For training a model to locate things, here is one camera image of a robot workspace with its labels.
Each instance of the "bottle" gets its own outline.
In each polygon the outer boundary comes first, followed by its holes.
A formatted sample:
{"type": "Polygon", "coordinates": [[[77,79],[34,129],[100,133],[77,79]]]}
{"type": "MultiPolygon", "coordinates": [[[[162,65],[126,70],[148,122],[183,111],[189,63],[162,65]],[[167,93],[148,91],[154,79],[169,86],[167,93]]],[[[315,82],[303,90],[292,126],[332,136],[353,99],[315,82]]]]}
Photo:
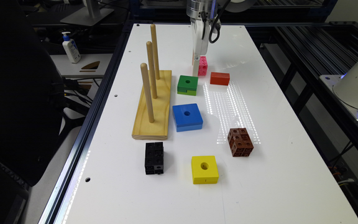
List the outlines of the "bottle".
{"type": "Polygon", "coordinates": [[[77,45],[75,45],[75,42],[73,39],[70,39],[69,36],[67,36],[67,34],[69,34],[70,32],[62,32],[63,34],[63,48],[66,51],[66,54],[68,56],[68,59],[72,62],[72,63],[77,63],[80,61],[81,59],[81,55],[78,51],[77,45]]]}

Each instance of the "wooden peg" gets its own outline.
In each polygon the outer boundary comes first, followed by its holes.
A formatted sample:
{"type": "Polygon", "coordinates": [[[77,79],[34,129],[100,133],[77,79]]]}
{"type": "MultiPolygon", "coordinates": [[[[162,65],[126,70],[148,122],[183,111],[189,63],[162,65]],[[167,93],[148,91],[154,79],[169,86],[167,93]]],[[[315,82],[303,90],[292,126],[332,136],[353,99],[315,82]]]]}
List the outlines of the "wooden peg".
{"type": "Polygon", "coordinates": [[[146,47],[147,47],[147,57],[149,58],[152,97],[153,97],[153,99],[157,99],[157,87],[155,84],[154,60],[153,60],[153,44],[150,41],[147,41],[146,47]]]}
{"type": "Polygon", "coordinates": [[[154,112],[153,112],[152,97],[150,94],[149,71],[147,71],[147,65],[145,63],[142,63],[140,65],[140,70],[142,72],[144,95],[146,97],[147,114],[149,115],[149,122],[153,123],[154,112]]]}
{"type": "Polygon", "coordinates": [[[153,42],[153,56],[154,56],[154,69],[155,69],[155,78],[160,79],[160,65],[158,64],[158,50],[157,50],[157,31],[155,30],[155,25],[150,26],[152,30],[152,42],[153,42]]]}

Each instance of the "cube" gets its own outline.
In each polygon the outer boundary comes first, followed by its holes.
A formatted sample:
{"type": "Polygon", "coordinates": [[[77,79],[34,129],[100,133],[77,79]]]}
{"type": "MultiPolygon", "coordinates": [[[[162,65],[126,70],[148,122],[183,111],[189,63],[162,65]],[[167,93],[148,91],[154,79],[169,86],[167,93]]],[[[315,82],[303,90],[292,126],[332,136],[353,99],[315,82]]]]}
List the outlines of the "cube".
{"type": "Polygon", "coordinates": [[[230,74],[229,73],[220,73],[220,72],[211,72],[210,84],[215,85],[229,85],[230,74]]]}
{"type": "Polygon", "coordinates": [[[227,141],[233,157],[248,157],[254,149],[246,128],[231,128],[227,141]]]}
{"type": "Polygon", "coordinates": [[[147,175],[164,173],[164,148],[162,142],[146,143],[144,168],[147,175]]]}
{"type": "Polygon", "coordinates": [[[219,179],[215,156],[193,156],[191,158],[193,184],[216,184],[219,179]]]}
{"type": "Polygon", "coordinates": [[[189,93],[186,95],[193,95],[193,92],[197,92],[198,77],[190,77],[181,75],[179,77],[177,92],[178,94],[189,93]]]}
{"type": "Polygon", "coordinates": [[[196,103],[172,106],[177,132],[203,128],[203,119],[196,103]]]}
{"type": "Polygon", "coordinates": [[[200,57],[200,65],[198,66],[198,76],[206,75],[208,69],[208,63],[205,56],[200,57]]]}

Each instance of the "metal frame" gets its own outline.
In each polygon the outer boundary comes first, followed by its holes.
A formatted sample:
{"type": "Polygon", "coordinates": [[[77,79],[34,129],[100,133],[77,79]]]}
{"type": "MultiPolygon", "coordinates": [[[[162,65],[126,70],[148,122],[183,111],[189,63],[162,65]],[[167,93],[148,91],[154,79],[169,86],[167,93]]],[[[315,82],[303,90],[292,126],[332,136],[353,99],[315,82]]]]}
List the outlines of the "metal frame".
{"type": "MultiPolygon", "coordinates": [[[[296,71],[306,82],[304,90],[293,104],[295,113],[299,114],[312,94],[315,94],[358,150],[358,123],[318,78],[320,75],[325,74],[345,74],[358,61],[358,57],[350,54],[346,48],[337,44],[336,41],[332,39],[331,42],[328,41],[328,35],[319,37],[319,35],[325,33],[324,30],[311,30],[312,32],[309,34],[302,34],[301,31],[305,31],[305,29],[306,28],[303,29],[299,27],[276,27],[277,33],[274,34],[275,40],[292,62],[291,72],[285,75],[280,86],[286,87],[289,85],[288,83],[293,78],[295,67],[296,71]],[[313,41],[305,39],[304,37],[306,35],[314,37],[315,39],[313,41]],[[320,38],[320,41],[323,40],[327,45],[317,46],[318,38],[320,38]]],[[[358,30],[352,27],[350,27],[350,29],[352,29],[358,37],[358,30]]]]}
{"type": "MultiPolygon", "coordinates": [[[[262,4],[252,6],[245,12],[224,12],[223,22],[324,22],[334,9],[337,0],[324,0],[321,6],[296,6],[287,1],[282,5],[262,4]]],[[[131,0],[134,19],[149,19],[158,22],[188,22],[186,6],[142,6],[140,0],[131,0]]]]}

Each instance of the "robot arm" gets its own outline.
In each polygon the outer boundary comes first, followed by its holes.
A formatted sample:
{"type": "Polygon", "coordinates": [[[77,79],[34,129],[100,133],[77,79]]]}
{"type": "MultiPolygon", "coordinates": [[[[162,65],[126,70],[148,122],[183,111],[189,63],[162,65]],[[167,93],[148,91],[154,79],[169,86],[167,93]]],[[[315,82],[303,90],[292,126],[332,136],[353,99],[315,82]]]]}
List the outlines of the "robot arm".
{"type": "Polygon", "coordinates": [[[200,57],[206,55],[208,42],[212,44],[219,38],[221,14],[226,9],[229,12],[242,12],[255,4],[257,0],[188,0],[186,13],[190,17],[193,36],[193,76],[198,76],[200,57]],[[218,12],[218,3],[223,5],[218,12]],[[217,37],[212,40],[212,33],[217,37]]]}

